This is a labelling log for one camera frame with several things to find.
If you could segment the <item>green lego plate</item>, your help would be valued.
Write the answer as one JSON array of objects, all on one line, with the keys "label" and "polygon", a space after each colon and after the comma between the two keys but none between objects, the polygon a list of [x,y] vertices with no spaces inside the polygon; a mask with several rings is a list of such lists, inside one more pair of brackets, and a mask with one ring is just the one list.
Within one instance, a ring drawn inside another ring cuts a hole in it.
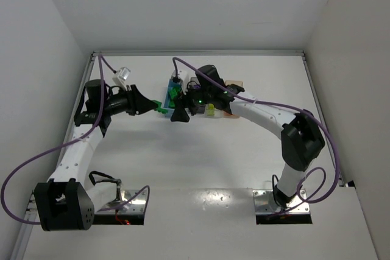
[{"label": "green lego plate", "polygon": [[156,107],[154,108],[154,111],[161,113],[161,114],[167,114],[168,110],[162,107],[162,103],[157,100],[153,100],[153,103],[156,104]]}]

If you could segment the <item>lime brick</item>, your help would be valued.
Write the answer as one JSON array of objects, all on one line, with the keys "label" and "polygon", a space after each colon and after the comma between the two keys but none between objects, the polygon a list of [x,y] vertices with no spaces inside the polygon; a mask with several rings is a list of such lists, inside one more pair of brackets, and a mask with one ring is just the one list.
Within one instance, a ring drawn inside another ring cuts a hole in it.
[{"label": "lime brick", "polygon": [[215,107],[213,104],[208,104],[205,107],[205,114],[207,117],[215,117],[216,116]]}]

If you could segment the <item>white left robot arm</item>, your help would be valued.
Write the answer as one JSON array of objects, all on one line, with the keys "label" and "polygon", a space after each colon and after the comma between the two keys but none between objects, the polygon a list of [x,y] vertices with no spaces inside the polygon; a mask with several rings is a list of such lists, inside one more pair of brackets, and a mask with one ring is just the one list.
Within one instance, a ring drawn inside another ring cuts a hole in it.
[{"label": "white left robot arm", "polygon": [[[119,211],[139,194],[150,193],[150,187],[145,186],[127,199],[120,179],[103,175],[102,180],[96,181],[88,168],[113,115],[135,116],[157,108],[158,104],[144,97],[135,85],[114,94],[103,80],[85,84],[74,115],[74,139],[67,143],[61,162],[47,182],[38,183],[34,189],[43,230],[88,230],[96,212]],[[86,178],[91,179],[90,189],[85,189]]]}]

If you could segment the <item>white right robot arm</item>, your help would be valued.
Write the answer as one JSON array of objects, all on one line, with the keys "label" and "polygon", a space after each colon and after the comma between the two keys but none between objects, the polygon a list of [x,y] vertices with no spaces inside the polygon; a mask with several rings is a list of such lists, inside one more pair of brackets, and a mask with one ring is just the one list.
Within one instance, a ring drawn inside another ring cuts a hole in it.
[{"label": "white right robot arm", "polygon": [[213,65],[199,68],[196,77],[197,86],[169,91],[174,104],[171,121],[189,122],[198,108],[212,104],[218,110],[247,119],[275,135],[281,141],[285,166],[272,192],[276,204],[285,209],[296,196],[311,162],[325,146],[318,125],[307,114],[258,104],[242,86],[225,84]]}]

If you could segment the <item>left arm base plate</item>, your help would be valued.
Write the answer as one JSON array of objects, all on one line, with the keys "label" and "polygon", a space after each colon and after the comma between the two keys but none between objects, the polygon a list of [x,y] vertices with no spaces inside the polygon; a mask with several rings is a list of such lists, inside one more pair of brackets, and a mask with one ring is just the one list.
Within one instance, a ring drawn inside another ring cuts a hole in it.
[{"label": "left arm base plate", "polygon": [[93,225],[144,225],[150,187],[122,190],[119,199],[121,201],[110,202],[96,212]]}]

